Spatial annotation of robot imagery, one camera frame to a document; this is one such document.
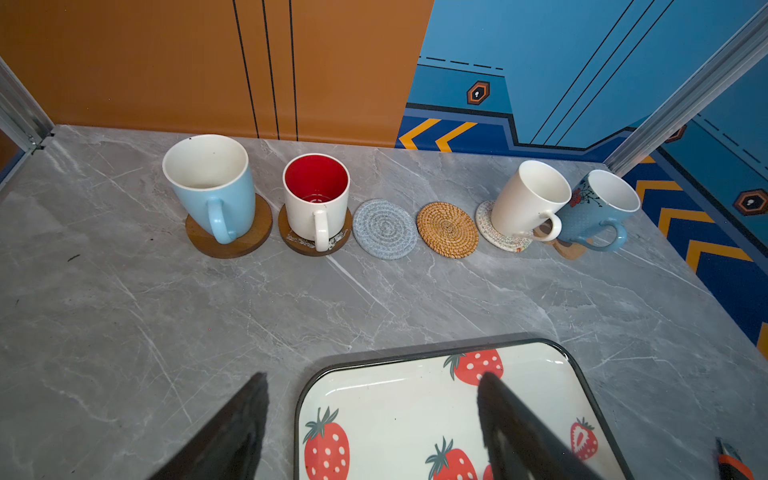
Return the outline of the glossy brown round coaster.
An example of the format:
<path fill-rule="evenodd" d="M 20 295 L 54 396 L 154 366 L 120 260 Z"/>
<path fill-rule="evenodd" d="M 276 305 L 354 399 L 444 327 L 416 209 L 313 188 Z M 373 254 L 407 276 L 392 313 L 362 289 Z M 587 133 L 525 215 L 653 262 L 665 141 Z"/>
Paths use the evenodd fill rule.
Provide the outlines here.
<path fill-rule="evenodd" d="M 320 257 L 333 254 L 340 250 L 352 236 L 353 216 L 350 210 L 346 212 L 343 229 L 329 240 L 330 249 L 325 252 L 318 252 L 313 241 L 298 236 L 288 223 L 286 206 L 283 205 L 278 215 L 278 228 L 280 236 L 286 245 L 295 252 L 311 257 Z"/>

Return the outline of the matte brown round coaster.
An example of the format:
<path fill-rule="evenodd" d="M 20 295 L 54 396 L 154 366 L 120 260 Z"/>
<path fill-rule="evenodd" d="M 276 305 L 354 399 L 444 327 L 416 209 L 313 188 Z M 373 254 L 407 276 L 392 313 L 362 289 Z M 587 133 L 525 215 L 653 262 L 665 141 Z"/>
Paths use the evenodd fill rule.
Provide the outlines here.
<path fill-rule="evenodd" d="M 187 237 L 202 254 L 217 259 L 234 259 L 250 254 L 270 236 L 273 226 L 272 210 L 268 202 L 255 194 L 255 217 L 245 235 L 230 244 L 219 244 L 190 215 L 185 219 Z"/>

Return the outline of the white mug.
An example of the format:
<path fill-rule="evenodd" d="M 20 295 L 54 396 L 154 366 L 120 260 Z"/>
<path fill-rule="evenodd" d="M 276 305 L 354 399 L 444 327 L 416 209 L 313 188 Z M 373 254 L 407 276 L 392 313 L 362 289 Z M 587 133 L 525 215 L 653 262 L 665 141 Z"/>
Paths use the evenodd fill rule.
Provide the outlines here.
<path fill-rule="evenodd" d="M 526 160 L 494 202 L 491 224 L 505 236 L 551 242 L 562 231 L 556 213 L 570 198 L 571 187 L 558 170 L 541 161 Z"/>

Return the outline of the red inside mug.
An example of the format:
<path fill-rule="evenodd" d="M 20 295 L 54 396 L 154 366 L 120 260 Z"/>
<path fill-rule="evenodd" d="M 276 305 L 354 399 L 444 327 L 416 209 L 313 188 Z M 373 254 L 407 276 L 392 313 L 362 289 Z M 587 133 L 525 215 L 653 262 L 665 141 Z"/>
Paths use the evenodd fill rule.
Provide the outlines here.
<path fill-rule="evenodd" d="M 288 224 L 312 241 L 318 253 L 331 250 L 331 238 L 343 230 L 351 178 L 336 158 L 308 153 L 291 160 L 283 171 Z"/>

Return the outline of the white woven round coaster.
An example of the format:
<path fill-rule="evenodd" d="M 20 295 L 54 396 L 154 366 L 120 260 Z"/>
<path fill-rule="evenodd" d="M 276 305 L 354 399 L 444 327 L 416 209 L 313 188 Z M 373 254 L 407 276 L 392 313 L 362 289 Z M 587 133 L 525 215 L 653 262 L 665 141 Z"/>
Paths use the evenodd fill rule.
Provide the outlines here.
<path fill-rule="evenodd" d="M 484 201 L 478 205 L 475 211 L 475 223 L 480 234 L 493 246 L 512 253 L 520 253 L 526 250 L 533 240 L 525 236 L 506 236 L 498 232 L 492 225 L 491 213 L 493 201 Z"/>

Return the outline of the grey woven round coaster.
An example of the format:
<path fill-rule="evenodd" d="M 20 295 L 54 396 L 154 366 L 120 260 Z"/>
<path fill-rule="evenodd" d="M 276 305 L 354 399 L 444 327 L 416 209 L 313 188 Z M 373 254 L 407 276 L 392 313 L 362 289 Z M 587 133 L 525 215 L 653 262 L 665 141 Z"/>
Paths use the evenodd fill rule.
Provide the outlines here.
<path fill-rule="evenodd" d="M 385 199 L 370 199 L 353 215 L 353 234 L 361 248 L 375 258 L 397 260 L 416 246 L 418 233 L 412 215 Z"/>

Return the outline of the light blue mug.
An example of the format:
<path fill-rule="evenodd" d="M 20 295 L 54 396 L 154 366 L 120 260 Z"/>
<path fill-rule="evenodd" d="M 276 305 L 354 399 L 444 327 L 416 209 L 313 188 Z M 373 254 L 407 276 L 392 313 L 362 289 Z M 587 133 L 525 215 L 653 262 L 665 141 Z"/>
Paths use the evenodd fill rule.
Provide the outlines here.
<path fill-rule="evenodd" d="M 241 143 L 217 134 L 185 138 L 166 152 L 162 171 L 187 213 L 218 243 L 250 230 L 255 189 Z"/>

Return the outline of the brown paw print coaster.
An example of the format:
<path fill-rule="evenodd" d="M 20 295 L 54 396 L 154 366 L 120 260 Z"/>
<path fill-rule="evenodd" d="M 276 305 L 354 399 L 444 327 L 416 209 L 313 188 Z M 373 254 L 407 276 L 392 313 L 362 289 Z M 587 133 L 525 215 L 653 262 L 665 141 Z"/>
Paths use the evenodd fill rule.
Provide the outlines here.
<path fill-rule="evenodd" d="M 533 232 L 537 239 L 543 239 L 551 230 L 551 224 L 549 221 L 545 222 L 539 227 L 536 227 Z M 580 244 L 572 244 L 568 242 L 561 242 L 560 240 L 545 241 L 545 244 L 552 246 L 563 258 L 574 261 L 582 257 L 588 248 Z"/>

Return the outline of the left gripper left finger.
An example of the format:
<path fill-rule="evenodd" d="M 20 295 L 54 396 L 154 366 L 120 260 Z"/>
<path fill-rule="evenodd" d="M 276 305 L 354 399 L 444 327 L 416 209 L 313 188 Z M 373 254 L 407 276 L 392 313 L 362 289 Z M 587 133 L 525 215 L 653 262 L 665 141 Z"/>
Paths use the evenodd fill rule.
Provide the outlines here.
<path fill-rule="evenodd" d="M 267 375 L 259 372 L 164 466 L 154 479 L 253 479 L 269 406 Z"/>

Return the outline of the tan rattan round coaster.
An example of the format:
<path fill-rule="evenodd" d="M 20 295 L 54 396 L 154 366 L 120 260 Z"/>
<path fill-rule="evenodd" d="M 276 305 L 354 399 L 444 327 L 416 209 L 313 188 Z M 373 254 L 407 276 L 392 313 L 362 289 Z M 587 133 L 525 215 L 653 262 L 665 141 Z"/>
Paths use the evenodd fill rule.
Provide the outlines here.
<path fill-rule="evenodd" d="M 446 202 L 432 202 L 418 213 L 417 229 L 422 240 L 436 253 L 451 259 L 471 255 L 478 246 L 479 233 L 472 218 Z"/>

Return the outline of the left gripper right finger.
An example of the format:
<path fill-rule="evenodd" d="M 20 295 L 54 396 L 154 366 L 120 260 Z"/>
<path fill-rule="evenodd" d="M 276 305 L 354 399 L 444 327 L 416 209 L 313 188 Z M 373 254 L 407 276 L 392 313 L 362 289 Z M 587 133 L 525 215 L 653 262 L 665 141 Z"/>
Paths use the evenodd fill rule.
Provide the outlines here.
<path fill-rule="evenodd" d="M 596 479 L 496 375 L 478 385 L 478 412 L 495 479 Z"/>

